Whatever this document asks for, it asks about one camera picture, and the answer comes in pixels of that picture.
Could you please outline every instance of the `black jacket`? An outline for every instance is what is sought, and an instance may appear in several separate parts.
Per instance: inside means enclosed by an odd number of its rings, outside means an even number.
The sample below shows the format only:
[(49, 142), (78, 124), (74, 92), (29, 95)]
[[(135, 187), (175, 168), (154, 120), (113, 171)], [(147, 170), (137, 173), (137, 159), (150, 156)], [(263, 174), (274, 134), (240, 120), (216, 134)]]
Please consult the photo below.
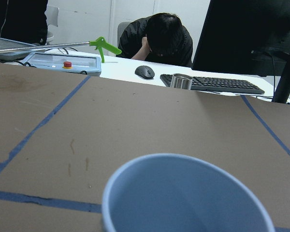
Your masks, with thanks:
[[(142, 47), (142, 38), (145, 36), (145, 28), (150, 17), (140, 18), (130, 23), (120, 37), (118, 48), (122, 51), (117, 57), (132, 58)], [(172, 64), (177, 66), (191, 67), (192, 38), (185, 27), (184, 38), (176, 53), (170, 56), (158, 57), (149, 53), (145, 61), (155, 63)]]
[(0, 0), (0, 29), (7, 9), (1, 37), (25, 43), (45, 44), (47, 38), (46, 6), (48, 0)]

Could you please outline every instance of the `keyboard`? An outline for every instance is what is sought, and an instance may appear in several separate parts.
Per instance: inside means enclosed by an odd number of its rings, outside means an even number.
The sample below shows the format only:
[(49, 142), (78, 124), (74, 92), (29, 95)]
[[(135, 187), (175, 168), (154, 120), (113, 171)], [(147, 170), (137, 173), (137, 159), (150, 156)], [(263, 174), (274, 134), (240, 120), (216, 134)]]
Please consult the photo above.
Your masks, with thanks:
[[(172, 75), (161, 74), (160, 79), (168, 87), (171, 85)], [(250, 93), (263, 94), (264, 91), (258, 86), (246, 80), (224, 79), (216, 77), (192, 77), (192, 90), (233, 92), (233, 93)]]

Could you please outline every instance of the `computer monitor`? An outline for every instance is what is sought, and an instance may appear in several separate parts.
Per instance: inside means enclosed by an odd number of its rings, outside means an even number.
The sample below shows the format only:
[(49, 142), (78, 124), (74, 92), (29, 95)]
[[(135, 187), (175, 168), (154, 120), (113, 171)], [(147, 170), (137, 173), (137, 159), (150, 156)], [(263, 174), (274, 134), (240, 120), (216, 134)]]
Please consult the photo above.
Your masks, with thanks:
[(193, 70), (281, 76), (273, 102), (290, 94), (290, 0), (211, 0)]

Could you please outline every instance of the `emergency stop button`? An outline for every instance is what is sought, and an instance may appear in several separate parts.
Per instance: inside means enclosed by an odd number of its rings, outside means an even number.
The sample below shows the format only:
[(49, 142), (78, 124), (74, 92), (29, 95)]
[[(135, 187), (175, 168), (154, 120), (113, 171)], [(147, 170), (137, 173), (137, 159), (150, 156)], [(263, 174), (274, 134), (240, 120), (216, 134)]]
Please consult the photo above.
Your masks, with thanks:
[(63, 68), (64, 69), (71, 69), (72, 68), (72, 62), (70, 62), (70, 61), (63, 62)]

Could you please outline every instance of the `chair backrest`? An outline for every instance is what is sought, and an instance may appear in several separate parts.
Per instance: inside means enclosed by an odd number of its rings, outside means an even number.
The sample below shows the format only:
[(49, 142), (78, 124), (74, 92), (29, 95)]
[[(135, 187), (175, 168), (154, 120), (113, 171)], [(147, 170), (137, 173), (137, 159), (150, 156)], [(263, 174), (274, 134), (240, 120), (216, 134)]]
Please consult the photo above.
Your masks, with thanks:
[(129, 23), (130, 22), (121, 22), (118, 25), (118, 28), (117, 28), (117, 46), (119, 45), (119, 39), (120, 39), (122, 33), (124, 32), (124, 30), (126, 29), (126, 27)]
[(59, 14), (58, 7), (47, 5), (45, 11), (47, 25), (54, 25), (58, 27), (58, 14)]

